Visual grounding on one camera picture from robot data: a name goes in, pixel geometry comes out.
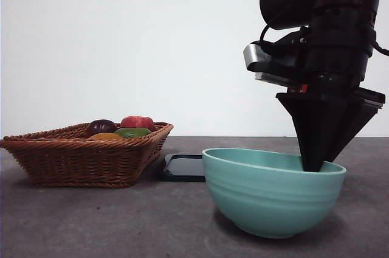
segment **teal bowl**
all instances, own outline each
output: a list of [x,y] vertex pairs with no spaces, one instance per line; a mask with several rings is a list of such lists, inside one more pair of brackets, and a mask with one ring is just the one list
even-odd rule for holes
[[319,224],[336,203],[346,169],[325,162],[304,172],[301,157],[243,148],[202,152],[207,187],[218,209],[237,227],[283,239]]

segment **brown basket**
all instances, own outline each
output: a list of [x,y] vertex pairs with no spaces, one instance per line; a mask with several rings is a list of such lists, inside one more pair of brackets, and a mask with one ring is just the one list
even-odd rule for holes
[[8,150],[40,187],[129,187],[159,157],[173,129],[165,122],[154,124],[154,132],[133,139],[86,139],[88,123],[84,123],[6,136],[0,147]]

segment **gray table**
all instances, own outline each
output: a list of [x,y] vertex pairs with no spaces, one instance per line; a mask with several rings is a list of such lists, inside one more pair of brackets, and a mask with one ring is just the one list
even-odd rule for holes
[[[298,153],[295,138],[170,137],[162,154],[209,147]],[[271,240],[235,227],[204,183],[156,180],[157,162],[127,189],[39,189],[2,150],[1,257],[389,257],[389,139],[354,139],[337,162],[348,174],[333,212]]]

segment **bowl rim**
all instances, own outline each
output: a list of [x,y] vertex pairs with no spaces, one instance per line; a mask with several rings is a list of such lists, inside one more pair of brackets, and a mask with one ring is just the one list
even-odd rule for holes
[[281,153],[281,152],[273,152],[273,151],[269,151],[269,150],[255,150],[255,149],[251,149],[251,148],[235,148],[235,147],[214,147],[214,148],[207,148],[207,149],[202,151],[203,156],[206,155],[210,158],[217,159],[218,161],[226,162],[229,164],[239,164],[240,166],[256,168],[256,169],[261,169],[261,170],[287,172],[287,173],[294,173],[294,174],[299,174],[299,175],[343,175],[347,172],[346,168],[344,168],[343,166],[341,166],[339,164],[334,164],[333,162],[327,162],[327,161],[325,161],[325,163],[327,163],[331,166],[335,166],[335,167],[340,168],[340,171],[338,171],[338,172],[307,172],[307,171],[296,171],[296,170],[278,169],[278,168],[272,168],[272,167],[266,167],[266,166],[251,165],[251,164],[234,162],[234,161],[230,161],[228,159],[222,159],[222,158],[218,158],[215,156],[211,156],[208,154],[208,152],[212,151],[212,150],[245,150],[245,151],[272,153],[272,154],[285,155],[285,156],[298,156],[298,157],[301,157],[301,156],[293,154],[293,153]]

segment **black tray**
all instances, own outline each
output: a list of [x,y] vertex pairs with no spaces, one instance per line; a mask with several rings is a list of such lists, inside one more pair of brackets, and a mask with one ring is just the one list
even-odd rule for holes
[[170,182],[205,182],[202,155],[170,154],[159,177]]

